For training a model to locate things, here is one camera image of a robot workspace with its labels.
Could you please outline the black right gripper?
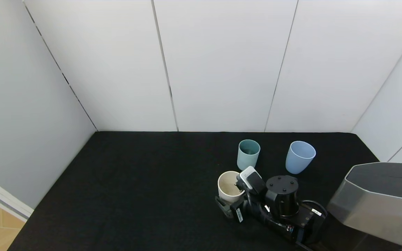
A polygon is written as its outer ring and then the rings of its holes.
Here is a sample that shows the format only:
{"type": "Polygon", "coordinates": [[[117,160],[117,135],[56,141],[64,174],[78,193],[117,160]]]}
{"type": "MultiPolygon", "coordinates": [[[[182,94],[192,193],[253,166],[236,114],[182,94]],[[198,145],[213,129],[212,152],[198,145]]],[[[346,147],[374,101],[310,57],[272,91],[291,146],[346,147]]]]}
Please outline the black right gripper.
{"type": "Polygon", "coordinates": [[[247,218],[254,218],[261,220],[260,205],[262,204],[262,197],[260,195],[250,194],[250,198],[245,192],[245,185],[243,183],[235,183],[237,192],[243,193],[238,197],[238,200],[230,204],[219,196],[215,196],[215,202],[220,208],[222,213],[228,219],[235,219],[238,223],[243,222],[247,218]]]}

